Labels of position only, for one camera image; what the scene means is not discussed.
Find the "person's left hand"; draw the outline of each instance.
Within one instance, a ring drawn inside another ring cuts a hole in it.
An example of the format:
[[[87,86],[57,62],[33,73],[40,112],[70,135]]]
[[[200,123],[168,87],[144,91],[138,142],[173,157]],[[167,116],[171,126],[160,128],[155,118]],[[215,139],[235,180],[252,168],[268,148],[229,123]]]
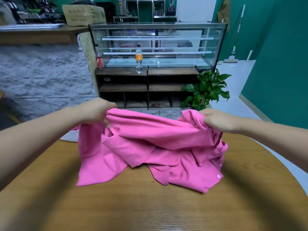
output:
[[[106,113],[109,109],[116,108],[116,104],[98,97],[74,108],[80,115],[82,123],[93,124],[103,121],[109,127]]]

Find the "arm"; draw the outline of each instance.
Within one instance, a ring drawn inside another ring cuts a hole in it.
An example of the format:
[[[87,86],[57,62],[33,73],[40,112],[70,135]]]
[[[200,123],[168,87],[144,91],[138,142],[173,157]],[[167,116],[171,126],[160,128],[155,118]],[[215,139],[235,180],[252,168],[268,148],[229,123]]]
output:
[[[0,191],[65,133],[82,123],[106,120],[115,103],[101,98],[0,131]]]
[[[204,109],[204,122],[223,132],[248,136],[308,172],[308,130],[236,117],[215,109]]]

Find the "mop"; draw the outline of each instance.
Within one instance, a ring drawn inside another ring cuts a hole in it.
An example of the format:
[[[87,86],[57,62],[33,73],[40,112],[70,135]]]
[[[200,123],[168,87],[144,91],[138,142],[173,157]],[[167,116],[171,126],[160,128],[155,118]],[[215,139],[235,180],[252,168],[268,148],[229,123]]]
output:
[[[237,35],[236,35],[236,38],[235,38],[235,42],[234,42],[234,46],[233,46],[233,51],[231,52],[231,56],[229,57],[229,59],[225,59],[224,60],[224,63],[237,63],[238,62],[238,59],[235,59],[235,56],[234,56],[234,54],[235,54],[235,45],[236,45],[238,33],[240,32],[241,22],[242,22],[242,18],[243,18],[243,15],[244,15],[245,6],[246,6],[246,4],[243,6],[241,20],[240,20],[240,24],[239,24],[238,29],[237,29]]]

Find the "green plant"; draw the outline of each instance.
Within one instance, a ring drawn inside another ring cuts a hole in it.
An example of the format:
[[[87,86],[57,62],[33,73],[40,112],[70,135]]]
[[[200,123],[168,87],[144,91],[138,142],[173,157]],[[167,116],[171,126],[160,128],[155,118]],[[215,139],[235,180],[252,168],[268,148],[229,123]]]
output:
[[[228,91],[222,89],[227,86],[225,79],[230,77],[230,74],[219,74],[218,69],[215,72],[212,70],[203,71],[198,75],[199,84],[187,84],[181,89],[183,91],[190,91],[194,93],[194,97],[188,96],[182,103],[182,107],[186,107],[189,102],[192,102],[193,109],[202,110],[209,104],[210,101],[219,101],[219,95],[223,98],[229,99]]]

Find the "white basket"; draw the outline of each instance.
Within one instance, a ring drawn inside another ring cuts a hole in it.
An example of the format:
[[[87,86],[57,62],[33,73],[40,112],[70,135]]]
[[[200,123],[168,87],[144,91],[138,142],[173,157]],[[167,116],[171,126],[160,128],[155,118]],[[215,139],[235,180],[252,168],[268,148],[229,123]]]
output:
[[[69,131],[63,135],[60,139],[70,142],[78,142],[79,130]]]

